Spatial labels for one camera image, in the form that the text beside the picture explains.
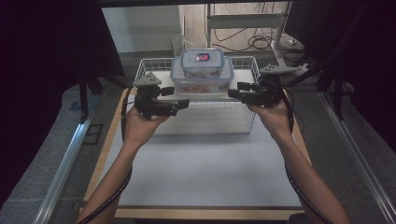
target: forearm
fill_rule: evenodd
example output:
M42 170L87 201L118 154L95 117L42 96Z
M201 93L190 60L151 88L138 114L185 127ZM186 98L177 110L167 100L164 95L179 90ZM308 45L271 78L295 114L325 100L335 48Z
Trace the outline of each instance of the forearm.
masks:
M344 207L305 158L291 135L276 134L273 137L281 150L291 176L308 201L332 223L349 223ZM305 211L310 217L310 211L306 209Z
M110 198L123 184L126 176L131 169L134 157L139 149L138 145L124 144L120 150L119 155L111 165L106 175L103 177L99 185L96 187L91 198L87 201L80 215L78 216L79 223L82 219L87 217L91 212L98 208L103 202ZM118 198L108 208L106 208L99 216L92 220L92 223L111 223L115 212L117 210Z

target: dark background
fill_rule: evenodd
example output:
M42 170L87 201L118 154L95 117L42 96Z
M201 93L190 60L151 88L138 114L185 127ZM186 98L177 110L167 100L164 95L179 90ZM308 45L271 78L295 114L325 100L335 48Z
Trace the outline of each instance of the dark background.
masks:
M324 18L320 39L345 20L340 12L354 7L333 2L329 16ZM394 2L372 1L350 38L340 65L345 81L355 89L352 102L396 150ZM3 203L56 120L63 92L78 84L81 75L97 77L95 71L111 76L124 74L99 7L3 2L0 28ZM332 49L335 40L316 52L318 60L325 57L326 49Z

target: metal wire rack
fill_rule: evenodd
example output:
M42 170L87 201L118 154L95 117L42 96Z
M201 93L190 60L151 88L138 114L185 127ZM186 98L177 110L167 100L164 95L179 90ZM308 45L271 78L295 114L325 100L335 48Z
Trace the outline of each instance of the metal wire rack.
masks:
M251 76L258 82L260 73L254 57L230 57L235 76ZM143 59L135 79L148 72L169 78L173 58ZM224 97L208 100L194 98L189 108L180 110L175 119L166 121L156 134L234 134L250 133L255 114L239 101Z

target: white wall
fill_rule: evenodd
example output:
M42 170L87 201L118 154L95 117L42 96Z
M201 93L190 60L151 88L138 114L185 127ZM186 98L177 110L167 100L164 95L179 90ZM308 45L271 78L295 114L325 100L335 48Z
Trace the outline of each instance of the white wall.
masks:
M179 6L113 7L103 13L118 53L169 50L181 34Z

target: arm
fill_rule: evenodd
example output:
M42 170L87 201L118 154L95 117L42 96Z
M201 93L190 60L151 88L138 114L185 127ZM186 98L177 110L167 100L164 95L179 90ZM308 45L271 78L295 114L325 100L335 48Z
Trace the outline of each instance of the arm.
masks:
M256 105L248 105L248 108L260 116L265 128L279 146L291 176L308 201L332 223L350 223L343 205L294 143L290 134L285 103L281 101L273 108L262 108ZM303 204L303 209L311 223L323 223L305 204Z
M147 143L157 127L167 119L168 117L144 119L137 109L132 107L127 114L125 139L120 153L79 214L77 223L87 217L120 188L128 175L139 148ZM119 199L115 200L90 223L111 223L116 214Z

